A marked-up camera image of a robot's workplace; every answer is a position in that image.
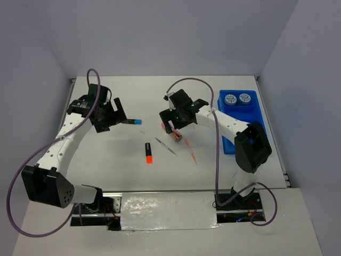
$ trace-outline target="wall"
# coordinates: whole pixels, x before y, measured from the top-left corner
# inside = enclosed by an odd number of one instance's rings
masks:
[[[260,80],[323,255],[341,255],[341,1],[300,0]]]
[[[24,0],[69,77],[259,75],[297,0]]]
[[[55,136],[70,83],[20,1],[2,1],[0,34],[0,248],[12,255],[18,233],[6,215],[7,189],[20,164]],[[19,178],[11,204],[19,225],[27,204]]]

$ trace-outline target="orange highlighter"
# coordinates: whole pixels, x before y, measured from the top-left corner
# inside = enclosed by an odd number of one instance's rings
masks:
[[[153,163],[153,157],[151,155],[150,143],[146,143],[144,146],[145,146],[145,160],[147,161],[147,164],[151,164]]]

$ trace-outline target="white table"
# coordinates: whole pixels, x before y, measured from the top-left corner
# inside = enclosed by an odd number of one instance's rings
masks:
[[[254,90],[269,137],[272,155],[258,171],[258,181],[270,188],[286,188],[278,154],[264,114],[264,108],[253,76],[197,76],[214,89],[215,100],[219,90]],[[191,124],[180,132],[189,140],[197,158],[195,165],[184,141],[176,143],[161,128],[159,112],[168,107],[163,100],[166,90],[179,76],[101,77],[101,84],[110,88],[113,97],[119,97],[128,118],[142,119],[142,125],[119,124],[109,132],[97,134],[93,128],[79,145],[69,166],[67,178],[73,184],[101,187],[105,191],[161,191],[212,190],[215,179],[215,131]],[[173,91],[183,88],[193,99],[210,102],[210,91],[197,81],[179,83]],[[87,93],[85,77],[78,77],[71,100]],[[159,138],[172,148],[174,156],[160,145]],[[154,163],[145,162],[144,144],[151,143]],[[225,155],[221,144],[220,188],[230,189],[239,167],[233,155]]]
[[[251,223],[225,223],[204,230],[106,231],[104,227],[70,227],[44,238],[19,236],[14,256],[322,256],[309,213],[299,189],[274,189],[279,212],[273,223],[255,227]],[[261,191],[267,219],[273,214],[273,200]],[[45,233],[68,215],[57,209],[30,202],[22,228]]]
[[[190,125],[181,130],[197,157],[194,165],[187,147],[175,143],[160,127],[159,112],[168,103],[163,100],[167,88],[182,77],[102,77],[102,84],[120,97],[128,118],[143,120],[143,125],[119,124],[110,132],[96,134],[92,129],[80,144],[69,168],[72,183],[99,186],[105,191],[213,190],[215,175],[215,134],[205,127]],[[255,90],[252,76],[203,76],[219,90]],[[209,90],[199,82],[186,81],[184,88],[196,100],[209,101]],[[86,94],[85,77],[77,78],[72,99]],[[258,170],[258,180],[274,189],[278,216],[266,227],[251,223],[225,223],[203,230],[106,231],[104,227],[70,227],[39,239],[19,236],[13,255],[310,255],[321,256],[301,191],[286,188],[278,155],[264,108],[266,132],[273,149],[269,160]],[[178,153],[173,156],[157,143],[158,137]],[[144,143],[151,142],[154,163],[145,163]],[[221,146],[220,186],[231,188],[238,167],[233,156],[223,154]],[[260,191],[266,219],[274,211],[272,198]],[[71,207],[58,209],[30,202],[22,228],[45,233],[57,227]]]

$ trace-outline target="blue tray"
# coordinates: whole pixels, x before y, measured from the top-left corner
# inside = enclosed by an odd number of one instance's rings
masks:
[[[239,95],[242,93],[247,93],[250,95],[251,101],[248,105],[241,105],[238,101],[234,106],[228,106],[224,103],[224,99],[227,94],[233,94],[238,99]],[[219,111],[241,121],[248,123],[258,121],[262,124],[265,130],[261,108],[259,107],[257,93],[255,91],[221,90],[219,92],[218,109]],[[225,154],[234,155],[236,153],[234,150],[234,144],[224,136],[223,146]]]

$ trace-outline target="clear plastic wrap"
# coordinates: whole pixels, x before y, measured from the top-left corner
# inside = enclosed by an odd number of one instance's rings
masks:
[[[209,229],[218,227],[213,192],[124,193],[122,230]]]

